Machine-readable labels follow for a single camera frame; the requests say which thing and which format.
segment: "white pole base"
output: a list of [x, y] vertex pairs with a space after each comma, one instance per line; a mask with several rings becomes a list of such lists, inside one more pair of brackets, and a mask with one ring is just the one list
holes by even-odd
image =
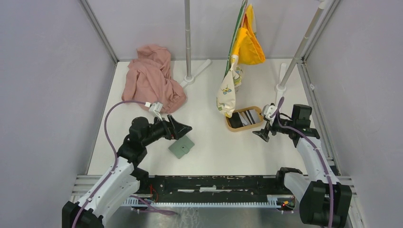
[[284, 75], [286, 74], [287, 71], [287, 64], [282, 63], [280, 67], [280, 74], [278, 76], [278, 84], [276, 85], [276, 105], [278, 105], [278, 102], [280, 101], [280, 98], [284, 95], [286, 92], [286, 87], [281, 87], [280, 83], [284, 78]]
[[183, 81], [181, 82], [182, 88], [185, 88], [188, 85], [191, 85], [196, 80], [196, 77], [199, 76], [206, 68], [211, 65], [212, 61], [207, 59], [199, 68], [196, 69], [196, 72], [192, 73], [190, 78], [184, 77]]

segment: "white wall panel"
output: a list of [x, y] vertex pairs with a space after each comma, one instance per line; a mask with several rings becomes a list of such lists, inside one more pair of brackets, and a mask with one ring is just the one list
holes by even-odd
[[[88, 0], [119, 59], [155, 43], [185, 58], [183, 0]], [[191, 0], [192, 58], [226, 58], [241, 0]], [[318, 6], [316, 0], [250, 0], [266, 57], [292, 57]]]
[[58, 228], [114, 64], [76, 0], [3, 0], [0, 28], [0, 227]]
[[402, 227], [403, 1], [341, 1], [307, 68], [367, 227]]

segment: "purple cable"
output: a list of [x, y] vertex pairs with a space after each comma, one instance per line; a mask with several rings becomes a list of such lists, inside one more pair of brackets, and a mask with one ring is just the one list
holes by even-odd
[[142, 198], [140, 198], [140, 197], [138, 197], [138, 196], [133, 196], [133, 195], [132, 195], [132, 196], [130, 196], [130, 197], [131, 197], [131, 198], [136, 198], [136, 199], [138, 199], [138, 200], [141, 201], [143, 204], [147, 205], [147, 208], [153, 209], [153, 210], [140, 210], [139, 212], [142, 212], [142, 213], [160, 213], [160, 214], [162, 214], [162, 215], [167, 215], [167, 216], [177, 215], [175, 211], [157, 209], [157, 208], [151, 206], [148, 202], [146, 202], [144, 199], [142, 199]]
[[[112, 106], [112, 108], [109, 109], [109, 111], [106, 113], [105, 121], [104, 121], [104, 131], [105, 131], [106, 139], [108, 140], [108, 143], [109, 143], [109, 145], [112, 147], [112, 150], [113, 150], [113, 152], [114, 152], [115, 161], [114, 161], [114, 164], [113, 164], [113, 167], [112, 167], [111, 171], [110, 171], [110, 172], [108, 173], [108, 175], [99, 183], [99, 185], [95, 188], [95, 190], [92, 191], [92, 193], [89, 195], [88, 198], [93, 198], [93, 196], [95, 195], [95, 193], [98, 192], [98, 190], [102, 187], [102, 185], [103, 185], [103, 184], [109, 179], [109, 177], [112, 175], [112, 172], [115, 171], [115, 169], [116, 169], [116, 165], [117, 165], [117, 152], [116, 152], [115, 147], [114, 147], [113, 144], [112, 144], [111, 139], [109, 138], [108, 131], [106, 130], [106, 122], [107, 122], [108, 117], [109, 117], [109, 115], [111, 114], [112, 110], [113, 110], [114, 108], [116, 108], [117, 106], [119, 106], [119, 105], [121, 105], [121, 104], [124, 104], [124, 103], [138, 103], [138, 104], [142, 104], [142, 105], [144, 104], [144, 105], [145, 105], [145, 102], [141, 102], [141, 101], [135, 101], [135, 100], [121, 101], [121, 102], [115, 104], [114, 106]], [[84, 202], [83, 206], [80, 208], [80, 210], [78, 211], [76, 217], [74, 218], [72, 228], [76, 228], [76, 225], [77, 225], [77, 222], [78, 222], [78, 218], [80, 217], [80, 215], [81, 215], [81, 213], [83, 212], [84, 208], [85, 208], [85, 207], [87, 206], [87, 204], [89, 203], [88, 198], [86, 199], [86, 201]]]
[[282, 107], [283, 102], [284, 102], [284, 97], [282, 96], [282, 97], [280, 98], [280, 100], [278, 101], [277, 110], [270, 116], [270, 118], [273, 118], [274, 116], [277, 115], [277, 113], [280, 113], [280, 108]]
[[[279, 113], [278, 110], [279, 110], [279, 109], [281, 108], [281, 106], [283, 105], [283, 102], [284, 102], [284, 97], [282, 96], [282, 97], [280, 98], [280, 101], [278, 102], [277, 110], [276, 110], [276, 112], [275, 112], [273, 115]], [[331, 228], [331, 227], [332, 227], [332, 224], [333, 224], [333, 205], [334, 205], [333, 184], [332, 184], [332, 179], [331, 179], [330, 176], [329, 176], [329, 170], [327, 170], [326, 163], [325, 163], [325, 161], [323, 160], [323, 158], [322, 158], [322, 156], [321, 156], [321, 154], [320, 154], [319, 149], [316, 147], [316, 145], [314, 144], [314, 142], [312, 142], [308, 137], [306, 137], [306, 136], [305, 136], [302, 132], [300, 132], [299, 130], [297, 130], [297, 129], [293, 128], [293, 127], [290, 127], [290, 126], [283, 126], [283, 125], [281, 125], [281, 123], [280, 123], [280, 116], [279, 116], [279, 115], [277, 116], [277, 121], [278, 121], [278, 124], [280, 125], [281, 128], [286, 128], [286, 129], [293, 130], [293, 131], [295, 131], [296, 133], [298, 133], [299, 135], [301, 135], [309, 144], [311, 144], [311, 146], [312, 146], [312, 147], [314, 148], [314, 150], [316, 151], [316, 153], [317, 153], [317, 155], [318, 155], [318, 157], [319, 157], [319, 159], [320, 159], [320, 163], [321, 163], [322, 166], [323, 166], [323, 170], [325, 171], [327, 181], [329, 182], [329, 191], [330, 191], [330, 195], [329, 195], [329, 196], [330, 196], [330, 212], [329, 212], [329, 214], [330, 214], [330, 215], [329, 215], [329, 223], [328, 223], [327, 227], [328, 227], [328, 228]]]

